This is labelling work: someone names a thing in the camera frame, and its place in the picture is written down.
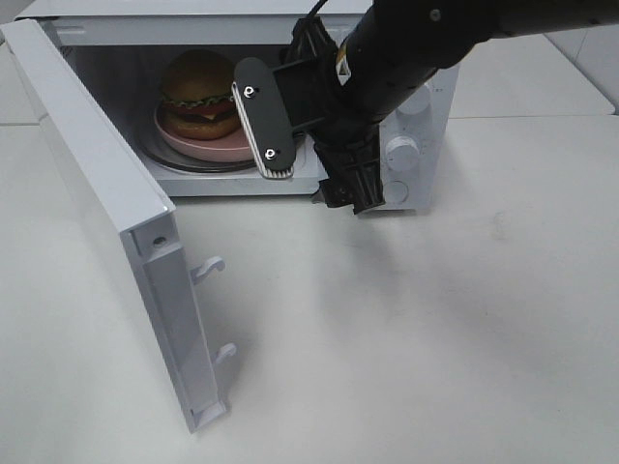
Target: microwave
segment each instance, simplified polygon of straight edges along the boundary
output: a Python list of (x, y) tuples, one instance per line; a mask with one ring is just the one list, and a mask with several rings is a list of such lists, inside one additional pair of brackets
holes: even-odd
[[(236, 348), (234, 340), (216, 349), (207, 344), (194, 286), (224, 262), (214, 256), (189, 269), (170, 197), (309, 197), (325, 174), (309, 138), (298, 145), (287, 181), (263, 179), (251, 166), (207, 168), (176, 154), (154, 130), (160, 78), (172, 59), (193, 48), (277, 66), (295, 22), (312, 6), (312, 0), (36, 0), (0, 26), (94, 248), (119, 288), (141, 296), (191, 432), (226, 411), (217, 366)], [(369, 6), (369, 0), (332, 0), (320, 16), (341, 43)], [(429, 207), (457, 71), (438, 72), (381, 123), (386, 204), (378, 209)]]

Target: hamburger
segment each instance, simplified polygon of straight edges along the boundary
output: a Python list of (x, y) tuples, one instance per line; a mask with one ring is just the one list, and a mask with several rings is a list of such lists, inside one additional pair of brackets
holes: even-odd
[(162, 76), (162, 125), (182, 137), (212, 140), (241, 127), (232, 98), (234, 65), (218, 53), (190, 50)]

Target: screw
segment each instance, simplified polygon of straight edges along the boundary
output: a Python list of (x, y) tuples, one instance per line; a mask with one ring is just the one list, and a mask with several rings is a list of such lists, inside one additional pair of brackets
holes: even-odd
[(252, 99), (253, 97), (255, 97), (255, 89), (251, 86), (247, 86), (244, 90), (243, 90), (243, 95), (245, 95), (246, 99)]
[(443, 18), (443, 14), (439, 9), (435, 9), (429, 12), (429, 18), (434, 22), (438, 22)]

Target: white wall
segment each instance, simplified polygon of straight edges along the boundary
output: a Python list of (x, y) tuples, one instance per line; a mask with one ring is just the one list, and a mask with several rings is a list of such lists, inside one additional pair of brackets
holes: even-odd
[(619, 109), (619, 25), (548, 37)]

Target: burger patty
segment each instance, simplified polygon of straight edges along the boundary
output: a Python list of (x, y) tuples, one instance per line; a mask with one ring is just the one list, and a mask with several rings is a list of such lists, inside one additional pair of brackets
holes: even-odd
[(179, 114), (175, 111), (172, 111), (178, 118), (182, 119), (187, 123), (197, 123), (197, 124), (215, 124), (219, 121), (229, 118), (230, 116), (234, 116), (236, 114), (236, 109), (229, 109), (228, 111), (224, 111), (223, 113), (215, 115), (213, 119), (206, 118), (204, 116), (200, 116), (199, 114)]

